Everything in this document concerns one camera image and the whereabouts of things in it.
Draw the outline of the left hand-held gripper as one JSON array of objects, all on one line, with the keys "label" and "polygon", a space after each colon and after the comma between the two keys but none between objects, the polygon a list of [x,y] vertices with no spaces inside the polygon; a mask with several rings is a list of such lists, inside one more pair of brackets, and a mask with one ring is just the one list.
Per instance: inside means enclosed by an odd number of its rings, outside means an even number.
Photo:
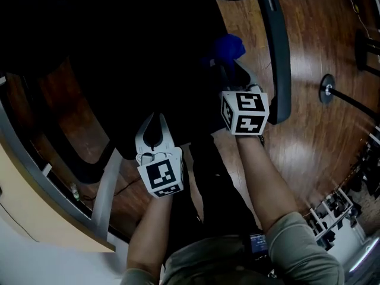
[{"label": "left hand-held gripper", "polygon": [[175,147],[164,115],[159,114],[161,125],[161,141],[153,150],[144,141],[153,113],[142,123],[135,136],[138,171],[144,185],[154,198],[163,198],[183,191],[182,149]]}]

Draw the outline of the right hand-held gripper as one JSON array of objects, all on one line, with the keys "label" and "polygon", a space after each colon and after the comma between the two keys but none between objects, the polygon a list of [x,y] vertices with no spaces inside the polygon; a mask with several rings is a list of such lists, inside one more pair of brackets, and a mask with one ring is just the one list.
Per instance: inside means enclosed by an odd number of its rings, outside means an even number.
[{"label": "right hand-held gripper", "polygon": [[270,114],[268,95],[261,91],[256,74],[242,61],[235,59],[235,82],[247,91],[237,91],[218,65],[221,92],[221,115],[233,135],[262,135]]}]

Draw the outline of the blue cloth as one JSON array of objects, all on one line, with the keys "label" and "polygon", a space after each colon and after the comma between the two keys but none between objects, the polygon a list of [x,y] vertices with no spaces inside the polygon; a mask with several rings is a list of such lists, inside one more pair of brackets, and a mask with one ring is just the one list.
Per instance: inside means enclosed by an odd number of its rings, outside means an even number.
[{"label": "blue cloth", "polygon": [[245,52],[241,38],[233,34],[225,34],[213,41],[201,58],[201,64],[204,67],[221,65],[228,78],[234,80],[236,77],[235,60],[239,59]]}]

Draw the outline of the black chair seat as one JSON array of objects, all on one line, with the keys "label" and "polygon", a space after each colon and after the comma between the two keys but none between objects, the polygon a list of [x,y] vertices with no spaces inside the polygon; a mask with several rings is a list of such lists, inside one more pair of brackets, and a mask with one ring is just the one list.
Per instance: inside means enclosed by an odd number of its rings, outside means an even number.
[{"label": "black chair seat", "polygon": [[69,61],[100,125],[125,159],[162,113],[176,144],[221,127],[207,57],[226,34],[216,0],[91,0],[78,8]]}]

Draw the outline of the person's right forearm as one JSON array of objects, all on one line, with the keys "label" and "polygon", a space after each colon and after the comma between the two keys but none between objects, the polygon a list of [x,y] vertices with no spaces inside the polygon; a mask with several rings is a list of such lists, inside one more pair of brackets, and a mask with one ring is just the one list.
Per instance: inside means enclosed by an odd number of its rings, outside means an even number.
[{"label": "person's right forearm", "polygon": [[297,211],[296,200],[257,137],[237,137],[236,142],[251,203],[267,232],[280,218]]}]

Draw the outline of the person's left forearm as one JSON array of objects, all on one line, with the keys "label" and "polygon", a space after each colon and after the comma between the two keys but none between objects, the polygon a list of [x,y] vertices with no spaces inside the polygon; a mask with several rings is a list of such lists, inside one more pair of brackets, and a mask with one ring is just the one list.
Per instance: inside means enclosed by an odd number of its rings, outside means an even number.
[{"label": "person's left forearm", "polygon": [[129,243],[126,267],[159,280],[169,240],[172,196],[153,198]]}]

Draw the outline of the grey metal desk leg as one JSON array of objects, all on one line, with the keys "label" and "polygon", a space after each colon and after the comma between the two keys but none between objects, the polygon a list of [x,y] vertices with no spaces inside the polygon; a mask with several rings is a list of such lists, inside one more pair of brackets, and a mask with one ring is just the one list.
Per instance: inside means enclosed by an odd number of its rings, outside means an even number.
[{"label": "grey metal desk leg", "polygon": [[90,229],[104,240],[107,240],[112,202],[121,163],[122,156],[117,149],[114,149],[100,180],[91,215]]}]

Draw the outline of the person's black trousers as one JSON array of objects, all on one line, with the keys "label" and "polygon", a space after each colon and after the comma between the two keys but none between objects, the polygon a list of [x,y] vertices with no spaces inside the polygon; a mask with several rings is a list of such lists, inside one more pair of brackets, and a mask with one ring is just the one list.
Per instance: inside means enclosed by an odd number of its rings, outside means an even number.
[{"label": "person's black trousers", "polygon": [[234,187],[213,137],[194,140],[189,149],[204,219],[198,219],[188,187],[176,193],[170,217],[171,240],[189,245],[215,236],[259,233],[254,215]]}]

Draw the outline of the black pole with round base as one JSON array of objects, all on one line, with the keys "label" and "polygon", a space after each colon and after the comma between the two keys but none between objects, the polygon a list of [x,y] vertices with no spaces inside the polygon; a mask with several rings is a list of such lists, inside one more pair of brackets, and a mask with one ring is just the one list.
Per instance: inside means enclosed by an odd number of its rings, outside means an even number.
[{"label": "black pole with round base", "polygon": [[352,99],[351,97],[339,92],[335,89],[335,78],[331,74],[326,74],[323,76],[320,86],[319,86],[319,99],[322,104],[329,104],[333,97],[338,97],[339,99],[347,102],[348,104],[354,106],[359,109],[361,112],[368,115],[372,118],[376,123],[380,123],[380,113],[377,113],[360,102]]}]

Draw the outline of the small screen device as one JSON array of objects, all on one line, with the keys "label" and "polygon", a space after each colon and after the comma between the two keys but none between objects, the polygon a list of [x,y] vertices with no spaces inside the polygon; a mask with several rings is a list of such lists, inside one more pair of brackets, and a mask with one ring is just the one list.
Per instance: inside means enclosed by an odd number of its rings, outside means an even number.
[{"label": "small screen device", "polygon": [[251,251],[253,254],[257,253],[267,253],[268,252],[268,246],[266,242],[265,235],[263,234],[255,234],[250,235],[250,242],[251,242]]}]

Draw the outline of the person's grey-green sweatshirt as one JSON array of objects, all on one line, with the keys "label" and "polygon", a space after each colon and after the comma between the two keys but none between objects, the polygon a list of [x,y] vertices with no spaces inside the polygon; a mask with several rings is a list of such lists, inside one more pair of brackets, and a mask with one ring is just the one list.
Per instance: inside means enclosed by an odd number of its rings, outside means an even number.
[{"label": "person's grey-green sweatshirt", "polygon": [[344,285],[341,265],[317,245],[302,216],[289,213],[265,235],[269,264],[253,259],[248,241],[224,235],[181,245],[170,238],[160,278],[126,268],[120,285]]}]

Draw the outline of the glowing light strip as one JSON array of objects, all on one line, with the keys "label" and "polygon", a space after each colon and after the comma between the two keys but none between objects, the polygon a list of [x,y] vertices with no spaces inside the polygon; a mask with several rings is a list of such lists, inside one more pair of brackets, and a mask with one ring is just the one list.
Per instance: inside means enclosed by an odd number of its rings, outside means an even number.
[{"label": "glowing light strip", "polygon": [[367,256],[372,252],[372,250],[376,247],[376,245],[378,244],[380,240],[380,237],[377,237],[376,239],[374,239],[372,241],[372,243],[370,245],[368,245],[366,248],[365,248],[365,252],[360,256],[360,258],[354,263],[354,265],[351,267],[351,269],[349,270],[349,272],[353,272],[366,258]]}]

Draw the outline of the white frame rack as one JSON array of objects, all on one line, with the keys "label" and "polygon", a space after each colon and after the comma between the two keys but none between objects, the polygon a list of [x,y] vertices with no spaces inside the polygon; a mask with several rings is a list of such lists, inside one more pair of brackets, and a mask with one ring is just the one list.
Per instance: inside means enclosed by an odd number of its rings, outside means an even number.
[{"label": "white frame rack", "polygon": [[316,237],[317,244],[329,251],[335,246],[338,231],[343,230],[344,224],[355,227],[361,213],[362,206],[341,188],[337,188],[318,206],[309,210],[307,223]]}]

